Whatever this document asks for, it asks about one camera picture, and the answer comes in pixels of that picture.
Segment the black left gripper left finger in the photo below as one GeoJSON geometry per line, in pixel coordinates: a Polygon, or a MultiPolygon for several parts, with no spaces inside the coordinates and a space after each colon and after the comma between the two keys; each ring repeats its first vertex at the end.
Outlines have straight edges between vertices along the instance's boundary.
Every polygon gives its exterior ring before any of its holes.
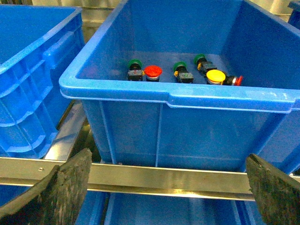
{"type": "Polygon", "coordinates": [[[2,225],[73,225],[87,194],[92,153],[85,148],[0,208],[2,225]]]}

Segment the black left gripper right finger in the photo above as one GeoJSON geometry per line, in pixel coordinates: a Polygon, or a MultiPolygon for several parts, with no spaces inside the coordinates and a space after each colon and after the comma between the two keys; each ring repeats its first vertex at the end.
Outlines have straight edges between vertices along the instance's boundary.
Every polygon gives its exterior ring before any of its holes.
{"type": "Polygon", "coordinates": [[[246,159],[250,190],[267,225],[300,223],[300,183],[256,154],[246,159]]]}

